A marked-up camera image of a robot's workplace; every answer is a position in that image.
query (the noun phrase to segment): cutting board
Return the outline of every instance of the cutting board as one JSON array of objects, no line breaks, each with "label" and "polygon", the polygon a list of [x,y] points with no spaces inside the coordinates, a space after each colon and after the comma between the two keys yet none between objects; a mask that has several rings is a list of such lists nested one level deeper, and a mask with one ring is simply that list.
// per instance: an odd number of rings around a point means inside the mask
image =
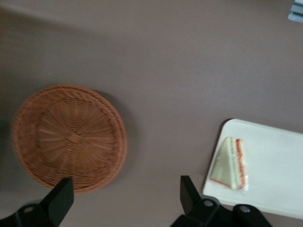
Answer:
[{"label": "cutting board", "polygon": [[[226,137],[243,139],[249,190],[232,190],[209,180],[219,147]],[[221,131],[203,188],[222,204],[250,204],[259,210],[303,219],[303,134],[238,119]]]}]

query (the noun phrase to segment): table surface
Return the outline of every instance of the table surface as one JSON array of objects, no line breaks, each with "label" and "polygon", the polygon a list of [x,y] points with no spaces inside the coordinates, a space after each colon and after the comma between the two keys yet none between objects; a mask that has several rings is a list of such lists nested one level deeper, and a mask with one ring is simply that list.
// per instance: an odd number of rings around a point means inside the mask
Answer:
[{"label": "table surface", "polygon": [[[303,24],[287,20],[292,3],[2,0],[0,218],[49,192],[10,142],[18,107],[49,85],[102,92],[129,142],[118,176],[76,195],[62,227],[170,226],[183,212],[180,176],[202,192],[227,119],[302,133]],[[303,225],[265,215],[276,227]]]}]

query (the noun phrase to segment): woven basket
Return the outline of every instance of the woven basket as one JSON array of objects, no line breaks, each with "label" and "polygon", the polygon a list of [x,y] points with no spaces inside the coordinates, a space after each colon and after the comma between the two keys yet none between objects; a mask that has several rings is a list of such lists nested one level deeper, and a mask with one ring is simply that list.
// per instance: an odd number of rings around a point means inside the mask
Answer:
[{"label": "woven basket", "polygon": [[72,177],[75,193],[94,191],[120,171],[127,151],[121,117],[98,93],[57,85],[31,96],[13,124],[13,146],[23,168],[52,189]]}]

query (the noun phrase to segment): white plate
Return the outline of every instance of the white plate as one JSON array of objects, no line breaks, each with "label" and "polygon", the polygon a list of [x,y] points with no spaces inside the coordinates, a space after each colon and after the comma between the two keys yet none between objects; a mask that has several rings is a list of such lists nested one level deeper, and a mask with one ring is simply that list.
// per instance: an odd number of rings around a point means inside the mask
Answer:
[{"label": "white plate", "polygon": [[[226,137],[243,139],[249,190],[246,194],[209,180],[218,148]],[[222,204],[250,204],[259,210],[303,219],[303,134],[242,120],[221,131],[203,188]]]}]

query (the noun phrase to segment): bread slice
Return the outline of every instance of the bread slice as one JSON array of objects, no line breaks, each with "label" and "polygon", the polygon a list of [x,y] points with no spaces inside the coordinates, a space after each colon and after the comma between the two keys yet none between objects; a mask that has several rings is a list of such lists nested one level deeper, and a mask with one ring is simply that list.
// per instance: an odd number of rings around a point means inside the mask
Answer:
[{"label": "bread slice", "polygon": [[232,189],[248,189],[243,141],[225,138],[217,155],[210,179]]}]

